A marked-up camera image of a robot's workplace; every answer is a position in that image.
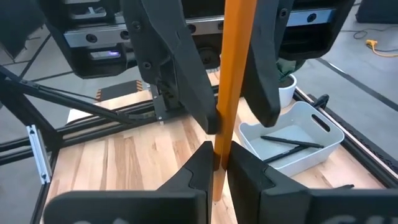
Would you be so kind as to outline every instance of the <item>gray floor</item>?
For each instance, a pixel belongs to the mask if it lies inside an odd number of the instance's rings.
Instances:
[[[383,29],[388,25],[357,24],[354,19],[354,7],[347,19],[344,30],[361,30],[366,28]],[[40,47],[46,36],[46,28],[32,36],[41,37],[27,42],[27,48],[17,61],[30,60]],[[366,39],[379,41],[380,49],[398,48],[398,29],[385,32],[369,31],[366,38],[355,40],[352,32],[342,32],[333,48],[323,59],[348,73],[352,77],[379,92],[390,100],[398,103],[398,58],[382,58],[374,55],[364,46]],[[0,63],[12,61],[0,52]],[[9,65],[7,68],[21,74],[27,63]],[[48,77],[56,73],[69,72],[67,64],[59,48],[49,39],[31,67],[25,72],[24,78],[34,80]],[[309,60],[296,74],[298,86],[306,93],[320,96],[327,93],[331,96],[329,107],[343,119],[360,130],[370,140],[382,147],[391,156],[398,159],[396,145],[398,139],[398,113],[362,91],[354,84],[339,76],[316,60]],[[95,96],[97,89],[139,78],[136,68],[112,78],[81,80],[73,74],[39,82],[40,84],[72,91],[84,95]],[[66,123],[69,108],[31,98],[40,112],[57,128]],[[0,110],[0,142],[25,136],[25,127],[6,109]],[[40,182],[32,159],[16,162],[0,167],[0,217],[2,224],[27,223],[34,209],[39,192]]]

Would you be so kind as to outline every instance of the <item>white plastic basket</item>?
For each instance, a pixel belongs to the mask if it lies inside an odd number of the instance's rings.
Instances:
[[[297,146],[267,141],[261,139],[261,136],[313,142],[325,146],[321,149],[310,147],[269,164],[289,177],[327,160],[344,139],[340,128],[305,102],[296,102],[286,114],[279,117],[274,127],[265,128],[262,124],[242,123],[239,130],[246,149],[261,160],[287,152]]]

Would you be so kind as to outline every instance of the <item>metal plate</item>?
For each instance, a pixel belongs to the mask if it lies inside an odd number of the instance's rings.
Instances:
[[[334,9],[330,8],[293,11],[290,14],[287,27],[328,23],[333,18],[334,11]],[[201,17],[186,20],[188,25],[194,26],[192,35],[220,34],[223,32],[223,21],[224,16]],[[89,47],[129,42],[129,39],[126,40],[122,38],[122,32],[127,32],[125,24],[86,27],[67,31],[63,36],[71,48]],[[91,42],[89,42],[86,39],[87,35],[94,35],[96,40],[91,40]]]

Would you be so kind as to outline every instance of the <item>black chopstick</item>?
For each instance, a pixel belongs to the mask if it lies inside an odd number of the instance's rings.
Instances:
[[[353,184],[346,184],[340,187],[336,187],[335,189],[353,189],[355,187],[355,185]]]
[[[277,141],[277,142],[283,142],[283,143],[288,143],[288,144],[296,144],[296,145],[299,145],[299,146],[307,146],[307,147],[315,147],[315,148],[323,148],[324,147],[324,146],[322,146],[320,144],[317,144],[317,143],[294,141],[294,140],[271,137],[271,136],[261,136],[261,138],[264,139],[264,140]]]
[[[274,162],[274,161],[276,161],[278,159],[281,159],[283,157],[295,154],[296,152],[300,152],[301,150],[308,149],[308,148],[309,147],[307,147],[307,146],[296,146],[296,147],[294,147],[293,149],[291,149],[289,151],[280,153],[280,154],[278,154],[276,156],[272,156],[271,158],[268,158],[268,159],[264,159],[263,163],[269,164],[269,163]]]

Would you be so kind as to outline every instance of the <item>orange stick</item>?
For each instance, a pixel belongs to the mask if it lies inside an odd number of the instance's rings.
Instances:
[[[257,0],[226,0],[217,110],[221,130],[216,135],[213,200],[219,201],[228,164]]]

